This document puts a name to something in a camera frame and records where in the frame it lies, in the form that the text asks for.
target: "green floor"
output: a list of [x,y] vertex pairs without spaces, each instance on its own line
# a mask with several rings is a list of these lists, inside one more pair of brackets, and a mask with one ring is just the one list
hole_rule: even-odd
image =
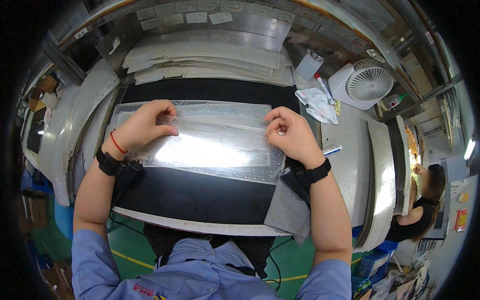
[[[71,258],[72,241],[65,238],[55,224],[53,201],[53,197],[49,197],[47,201],[48,227],[33,229],[32,236],[38,251],[47,253],[52,260]],[[120,215],[116,215],[115,219],[139,231],[143,229],[143,223],[140,221]],[[288,239],[289,237],[278,237],[273,247]],[[108,240],[122,279],[152,272],[155,255],[145,237],[122,225],[112,224],[108,230]],[[355,253],[352,261],[356,262],[366,254],[368,252]],[[282,285],[278,291],[279,296],[285,299],[294,299],[312,264],[312,239],[307,239],[301,247],[294,241],[289,241],[275,249],[272,252],[272,257],[278,264],[282,275]],[[357,266],[357,262],[352,264],[352,270],[355,271]],[[268,279],[279,278],[277,269],[270,259],[268,259],[265,271],[269,275]],[[271,284],[273,287],[277,286],[275,282]]]

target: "long hair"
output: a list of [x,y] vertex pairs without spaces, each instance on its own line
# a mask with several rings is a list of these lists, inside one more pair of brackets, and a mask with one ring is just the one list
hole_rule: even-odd
[[445,170],[442,166],[435,164],[435,165],[430,165],[428,167],[428,170],[430,170],[430,176],[428,178],[428,189],[431,193],[433,193],[433,196],[430,198],[425,198],[423,197],[427,202],[431,203],[433,205],[433,215],[432,215],[432,220],[430,221],[430,224],[428,225],[427,228],[425,228],[424,231],[422,231],[419,235],[415,236],[412,238],[413,241],[419,241],[423,238],[423,236],[430,230],[430,228],[435,224],[435,221],[438,216],[438,212],[440,211],[440,198],[442,197],[442,194],[445,190],[445,185],[446,185],[446,175],[445,175]]

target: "hand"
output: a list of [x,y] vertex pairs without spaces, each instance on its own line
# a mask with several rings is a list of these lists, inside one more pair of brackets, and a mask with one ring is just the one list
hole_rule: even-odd
[[168,100],[153,100],[142,105],[128,120],[113,132],[113,138],[122,150],[132,146],[145,145],[161,135],[177,135],[169,125],[156,125],[160,113],[176,116],[175,106]]
[[270,111],[264,120],[273,120],[267,127],[268,142],[282,149],[288,157],[298,160],[306,169],[324,163],[325,156],[304,117],[282,106]]
[[417,197],[417,192],[418,192],[417,182],[415,181],[415,178],[413,178],[413,176],[411,180],[412,182],[410,184],[410,198],[412,197],[415,198]]
[[423,173],[426,169],[421,164],[415,164],[413,167],[413,172],[417,175]]

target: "black work mat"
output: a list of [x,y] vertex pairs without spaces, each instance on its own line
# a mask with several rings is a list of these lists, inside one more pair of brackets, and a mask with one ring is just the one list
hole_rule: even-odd
[[[122,103],[219,100],[285,106],[300,112],[295,87],[228,79],[168,79],[129,85]],[[170,168],[144,168],[117,206],[181,220],[263,224],[275,185],[234,180]]]

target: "blue shirt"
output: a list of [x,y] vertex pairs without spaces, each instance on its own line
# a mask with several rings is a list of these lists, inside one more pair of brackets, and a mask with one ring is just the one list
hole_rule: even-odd
[[[268,283],[226,266],[228,263],[252,267],[232,241],[213,249],[207,240],[184,239],[175,244],[166,265],[152,274],[121,281],[107,241],[94,231],[81,229],[72,242],[72,285],[78,300],[279,299]],[[349,265],[340,260],[317,264],[295,299],[350,300]]]

